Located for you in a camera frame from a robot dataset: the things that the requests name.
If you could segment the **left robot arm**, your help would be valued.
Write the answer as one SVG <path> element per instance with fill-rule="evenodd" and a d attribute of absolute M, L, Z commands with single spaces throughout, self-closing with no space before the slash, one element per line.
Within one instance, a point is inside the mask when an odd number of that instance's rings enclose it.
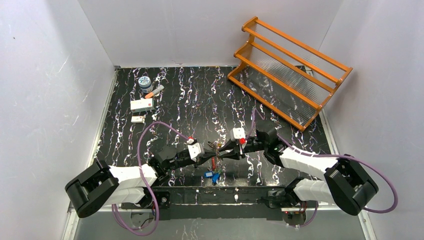
<path fill-rule="evenodd" d="M 169 171 L 202 165 L 218 154 L 216 149 L 204 148 L 197 142 L 181 151 L 166 145 L 142 166 L 116 167 L 98 160 L 70 180 L 64 189 L 80 218 L 109 205 L 157 204 L 160 198 L 153 188 L 169 179 Z"/>

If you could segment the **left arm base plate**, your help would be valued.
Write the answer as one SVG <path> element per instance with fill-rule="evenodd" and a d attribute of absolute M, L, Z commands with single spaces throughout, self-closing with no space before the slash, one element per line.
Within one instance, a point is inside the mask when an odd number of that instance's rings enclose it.
<path fill-rule="evenodd" d="M 150 192 L 147 190 L 147 188 L 144 188 L 144 193 L 145 195 L 138 202 L 136 203 L 125 202 L 125 203 L 122 203 L 120 207 L 122 209 L 128 209 L 128 210 L 129 209 L 131 210 L 150 209 L 151 210 L 155 206 L 153 197 L 150 194 Z M 162 190 L 156 191 L 155 189 L 153 189 L 153 193 L 156 198 L 158 208 L 168 209 L 170 206 L 170 197 L 171 197 L 170 192 L 162 191 Z"/>

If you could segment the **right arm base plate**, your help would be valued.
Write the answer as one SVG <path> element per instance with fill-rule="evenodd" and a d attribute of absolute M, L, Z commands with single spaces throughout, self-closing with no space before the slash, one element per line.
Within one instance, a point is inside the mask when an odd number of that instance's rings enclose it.
<path fill-rule="evenodd" d="M 286 192 L 284 189 L 270 190 L 265 196 L 259 198 L 257 202 L 265 204 L 270 209 L 294 208 L 295 212 L 303 212 L 308 207 L 316 207 L 316 203 L 314 201 L 300 200 L 297 196 L 295 196 L 294 192 Z"/>

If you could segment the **keyring with coloured key tags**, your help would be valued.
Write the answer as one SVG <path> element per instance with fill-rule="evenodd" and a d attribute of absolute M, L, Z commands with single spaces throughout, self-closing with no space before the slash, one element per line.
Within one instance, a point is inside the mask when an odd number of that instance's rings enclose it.
<path fill-rule="evenodd" d="M 217 167 L 218 161 L 221 160 L 220 157 L 219 157 L 219 151 L 218 150 L 222 146 L 222 144 L 218 143 L 216 141 L 215 142 L 208 141 L 207 144 L 210 148 L 212 148 L 213 150 L 215 150 L 217 152 L 217 155 L 213 156 L 211 158 L 211 169 L 208 169 L 208 171 L 206 171 L 203 174 L 203 177 L 206 178 L 206 179 L 211 179 L 212 185 L 216 186 L 220 177 L 221 177 L 221 173 L 222 173 L 222 171 Z"/>

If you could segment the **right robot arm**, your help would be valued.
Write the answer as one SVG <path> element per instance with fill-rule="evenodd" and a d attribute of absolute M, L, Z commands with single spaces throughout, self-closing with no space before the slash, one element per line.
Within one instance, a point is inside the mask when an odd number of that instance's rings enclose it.
<path fill-rule="evenodd" d="M 234 128 L 230 140 L 218 149 L 220 158 L 235 160 L 260 151 L 273 165 L 315 177 L 314 180 L 297 177 L 283 190 L 270 191 L 262 198 L 269 208 L 316 201 L 335 204 L 356 216 L 379 191 L 375 181 L 352 156 L 325 156 L 301 150 L 278 136 L 274 129 L 256 129 L 255 136 L 246 137 L 243 128 Z"/>

